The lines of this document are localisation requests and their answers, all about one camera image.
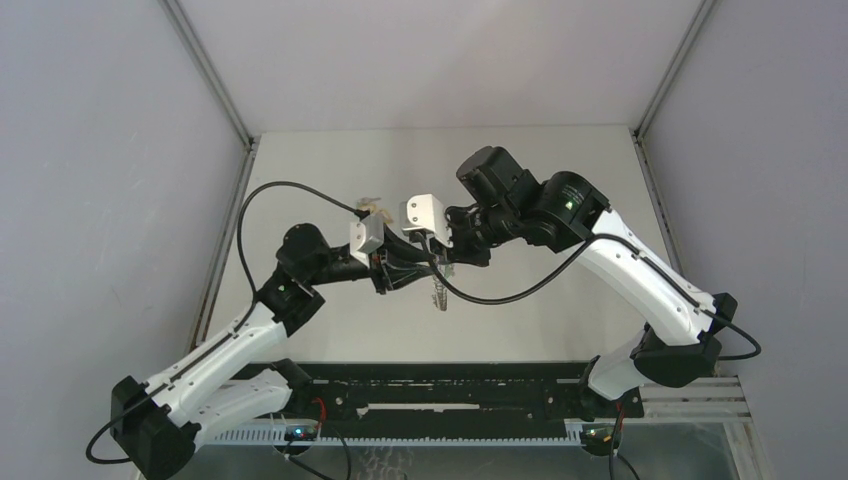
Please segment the metal chain keyring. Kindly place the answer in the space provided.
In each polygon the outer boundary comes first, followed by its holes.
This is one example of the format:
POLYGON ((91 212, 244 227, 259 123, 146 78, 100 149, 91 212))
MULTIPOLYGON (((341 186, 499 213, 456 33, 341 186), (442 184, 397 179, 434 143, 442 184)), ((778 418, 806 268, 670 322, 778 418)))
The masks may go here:
MULTIPOLYGON (((438 265, 438 272, 445 279, 449 279, 454 275, 454 266, 452 264, 440 264, 438 265)), ((433 293, 431 298, 433 305, 438 311, 446 312, 448 310, 448 290, 435 274, 432 275, 432 282, 433 293)))

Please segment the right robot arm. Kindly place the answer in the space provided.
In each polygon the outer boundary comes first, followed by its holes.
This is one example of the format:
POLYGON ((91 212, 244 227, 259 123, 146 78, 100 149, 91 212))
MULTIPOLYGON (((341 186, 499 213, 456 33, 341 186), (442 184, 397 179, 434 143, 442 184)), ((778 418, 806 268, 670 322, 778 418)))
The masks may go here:
POLYGON ((567 253, 567 265, 588 269, 644 318, 641 334, 592 361, 577 391, 584 412, 602 416, 645 383, 680 388, 714 370, 722 350, 716 335, 736 301, 705 292, 674 271, 587 179, 560 171, 539 181, 495 146, 471 155, 456 177, 474 202, 446 212, 450 261, 485 266, 491 249, 522 239, 567 253))

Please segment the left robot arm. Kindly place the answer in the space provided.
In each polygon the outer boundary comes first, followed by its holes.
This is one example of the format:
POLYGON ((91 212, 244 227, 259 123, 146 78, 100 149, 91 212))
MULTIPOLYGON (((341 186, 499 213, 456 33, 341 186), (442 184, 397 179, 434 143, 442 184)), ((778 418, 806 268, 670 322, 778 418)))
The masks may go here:
POLYGON ((311 407, 311 388, 294 367, 267 367, 246 383, 227 386, 257 355, 284 345, 324 305, 317 286, 367 279, 378 293, 429 276, 438 263, 429 246, 415 248, 379 226, 354 223, 351 241, 332 247, 319 228, 290 228, 276 267, 246 310, 225 329, 145 380, 127 376, 111 390, 104 427, 146 479, 170 479, 214 437, 260 415, 290 417, 311 407))

